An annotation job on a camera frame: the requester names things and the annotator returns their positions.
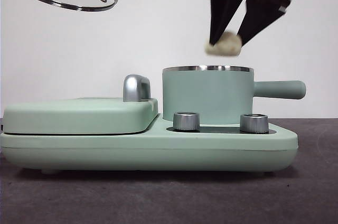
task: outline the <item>silver handle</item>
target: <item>silver handle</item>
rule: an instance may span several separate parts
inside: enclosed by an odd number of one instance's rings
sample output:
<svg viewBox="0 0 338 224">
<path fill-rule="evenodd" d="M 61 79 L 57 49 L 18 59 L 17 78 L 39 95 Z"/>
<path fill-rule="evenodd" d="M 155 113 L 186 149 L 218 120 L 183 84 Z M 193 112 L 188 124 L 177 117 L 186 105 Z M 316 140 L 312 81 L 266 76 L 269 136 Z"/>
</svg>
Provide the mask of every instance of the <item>silver handle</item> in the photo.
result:
<svg viewBox="0 0 338 224">
<path fill-rule="evenodd" d="M 137 74 L 130 74 L 123 84 L 123 101 L 141 101 L 150 99 L 150 81 Z"/>
</svg>

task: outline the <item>gray surface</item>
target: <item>gray surface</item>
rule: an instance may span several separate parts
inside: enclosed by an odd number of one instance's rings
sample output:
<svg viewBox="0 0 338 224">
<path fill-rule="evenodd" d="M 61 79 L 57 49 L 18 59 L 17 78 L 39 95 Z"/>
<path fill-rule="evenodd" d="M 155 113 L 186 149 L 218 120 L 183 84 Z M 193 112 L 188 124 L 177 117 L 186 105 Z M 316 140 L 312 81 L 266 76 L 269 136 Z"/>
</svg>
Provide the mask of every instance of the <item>gray surface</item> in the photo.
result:
<svg viewBox="0 0 338 224">
<path fill-rule="evenodd" d="M 1 158 L 6 223 L 338 223 L 338 119 L 271 119 L 299 136 L 275 173 L 83 172 L 46 176 Z"/>
</svg>

